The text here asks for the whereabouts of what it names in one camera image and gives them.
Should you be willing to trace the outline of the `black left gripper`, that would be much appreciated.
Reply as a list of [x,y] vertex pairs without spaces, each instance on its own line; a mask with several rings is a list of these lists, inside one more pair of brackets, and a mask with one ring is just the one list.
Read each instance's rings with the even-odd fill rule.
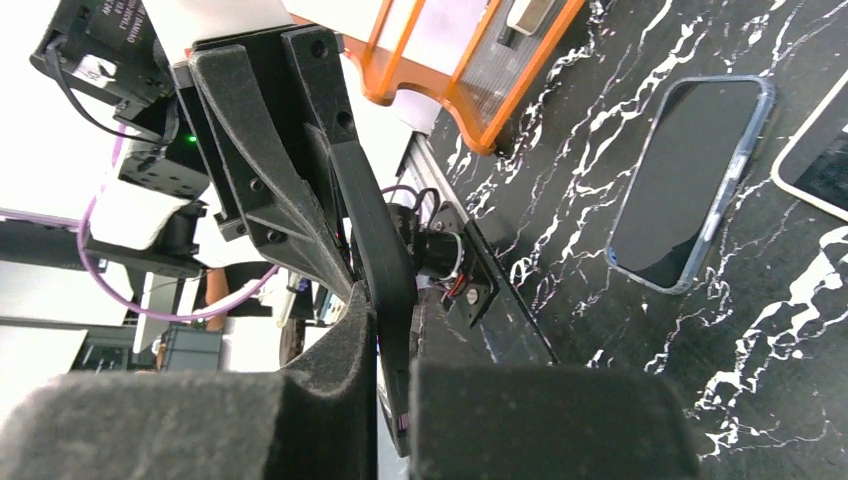
[[[336,216],[345,218],[358,198],[361,145],[337,35],[319,25],[296,25],[282,41],[307,121],[318,130]],[[193,202],[213,186],[222,207],[215,219],[226,241],[249,235],[266,261],[350,296],[351,273],[323,207],[286,151],[246,48],[195,52],[175,69],[177,138],[163,153],[132,143],[120,178]]]

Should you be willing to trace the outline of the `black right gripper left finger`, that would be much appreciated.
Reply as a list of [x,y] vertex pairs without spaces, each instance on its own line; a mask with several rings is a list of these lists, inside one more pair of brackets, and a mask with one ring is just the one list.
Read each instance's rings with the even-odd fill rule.
[[1,433],[5,479],[373,479],[375,319],[363,285],[284,368],[68,374]]

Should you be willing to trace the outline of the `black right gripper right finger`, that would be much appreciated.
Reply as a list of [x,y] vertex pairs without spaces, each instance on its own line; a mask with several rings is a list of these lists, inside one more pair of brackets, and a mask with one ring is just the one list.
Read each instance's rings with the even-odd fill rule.
[[676,395],[642,373],[421,362],[413,479],[699,479]]

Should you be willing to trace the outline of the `blue smartphone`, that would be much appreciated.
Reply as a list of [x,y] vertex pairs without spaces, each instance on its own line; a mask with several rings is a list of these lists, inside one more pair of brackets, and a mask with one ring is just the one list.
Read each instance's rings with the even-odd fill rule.
[[755,75],[671,85],[608,237],[611,269],[667,295],[691,287],[775,98]]

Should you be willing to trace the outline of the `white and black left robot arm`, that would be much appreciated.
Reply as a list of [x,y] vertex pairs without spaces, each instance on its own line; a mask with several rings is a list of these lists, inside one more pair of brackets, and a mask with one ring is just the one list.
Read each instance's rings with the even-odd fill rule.
[[1,184],[82,188],[85,257],[199,273],[212,191],[216,233],[345,297],[370,179],[334,32],[278,1],[1,5]]

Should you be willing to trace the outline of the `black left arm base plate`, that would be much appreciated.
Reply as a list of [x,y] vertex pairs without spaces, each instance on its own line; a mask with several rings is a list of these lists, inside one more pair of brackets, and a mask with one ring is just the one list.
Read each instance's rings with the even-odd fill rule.
[[419,310],[413,355],[510,365],[558,359],[472,220],[440,192],[406,185],[383,191],[416,271]]

